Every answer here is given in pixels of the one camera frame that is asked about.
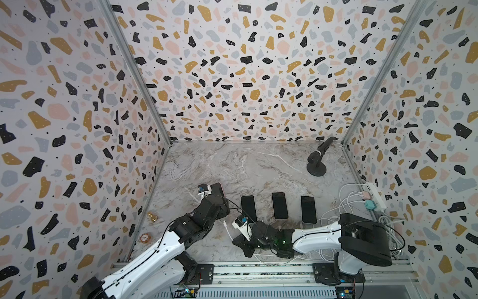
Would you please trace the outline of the phone with light green case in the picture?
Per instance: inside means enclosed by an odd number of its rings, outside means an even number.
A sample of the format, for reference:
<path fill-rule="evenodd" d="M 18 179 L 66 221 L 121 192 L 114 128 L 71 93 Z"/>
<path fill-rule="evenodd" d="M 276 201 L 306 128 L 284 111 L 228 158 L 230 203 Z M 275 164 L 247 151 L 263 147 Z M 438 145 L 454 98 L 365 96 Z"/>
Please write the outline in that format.
<path fill-rule="evenodd" d="M 301 197 L 301 219 L 305 224 L 317 223 L 316 203 L 311 196 Z"/>

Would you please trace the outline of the phone with pink case middle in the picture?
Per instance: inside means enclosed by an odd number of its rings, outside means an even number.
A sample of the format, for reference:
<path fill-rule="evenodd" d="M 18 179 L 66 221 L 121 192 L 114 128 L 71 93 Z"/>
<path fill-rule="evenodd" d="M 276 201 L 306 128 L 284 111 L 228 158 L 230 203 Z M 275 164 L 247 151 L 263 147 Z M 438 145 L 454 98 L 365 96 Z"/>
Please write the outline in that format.
<path fill-rule="evenodd" d="M 289 218 L 288 206 L 286 202 L 286 196 L 283 192 L 277 192 L 271 194 L 273 202 L 273 214 L 277 220 L 284 220 Z"/>

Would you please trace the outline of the phone with pink case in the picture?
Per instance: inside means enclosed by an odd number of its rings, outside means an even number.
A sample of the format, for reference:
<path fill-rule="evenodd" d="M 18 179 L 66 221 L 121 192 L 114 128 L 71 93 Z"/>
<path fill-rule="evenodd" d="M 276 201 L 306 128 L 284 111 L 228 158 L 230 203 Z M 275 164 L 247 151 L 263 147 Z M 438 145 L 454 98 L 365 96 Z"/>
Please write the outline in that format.
<path fill-rule="evenodd" d="M 211 194 L 215 196 L 225 197 L 224 191 L 220 183 L 214 183 L 211 186 Z"/>
<path fill-rule="evenodd" d="M 289 218 L 288 206 L 286 202 L 286 196 L 283 192 L 277 192 L 271 194 L 273 202 L 273 214 L 277 220 L 284 220 Z"/>

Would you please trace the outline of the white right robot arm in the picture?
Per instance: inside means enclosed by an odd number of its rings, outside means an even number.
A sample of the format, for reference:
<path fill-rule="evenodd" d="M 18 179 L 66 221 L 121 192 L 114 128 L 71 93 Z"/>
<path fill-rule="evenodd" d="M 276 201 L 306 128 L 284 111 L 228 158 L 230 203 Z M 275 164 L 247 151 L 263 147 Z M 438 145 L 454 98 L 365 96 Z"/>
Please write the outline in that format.
<path fill-rule="evenodd" d="M 249 258 L 257 249 L 269 250 L 282 259 L 330 249 L 336 251 L 334 267 L 341 274 L 358 274 L 365 265 L 392 265 L 387 227 L 354 214 L 341 214 L 338 221 L 312 229 L 279 230 L 245 216 L 236 218 L 232 225 L 240 231 L 232 244 Z"/>

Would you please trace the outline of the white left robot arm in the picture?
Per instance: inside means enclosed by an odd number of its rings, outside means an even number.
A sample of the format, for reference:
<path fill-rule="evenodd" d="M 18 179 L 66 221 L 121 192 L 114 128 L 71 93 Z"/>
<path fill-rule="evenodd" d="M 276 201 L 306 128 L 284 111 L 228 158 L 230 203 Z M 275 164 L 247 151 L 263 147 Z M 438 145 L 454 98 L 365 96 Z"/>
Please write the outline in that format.
<path fill-rule="evenodd" d="M 204 239 L 215 221 L 230 214 L 229 201 L 206 195 L 191 212 L 168 224 L 162 237 L 122 269 L 84 283 L 82 299 L 144 299 L 154 292 L 194 277 L 197 263 L 186 252 Z"/>

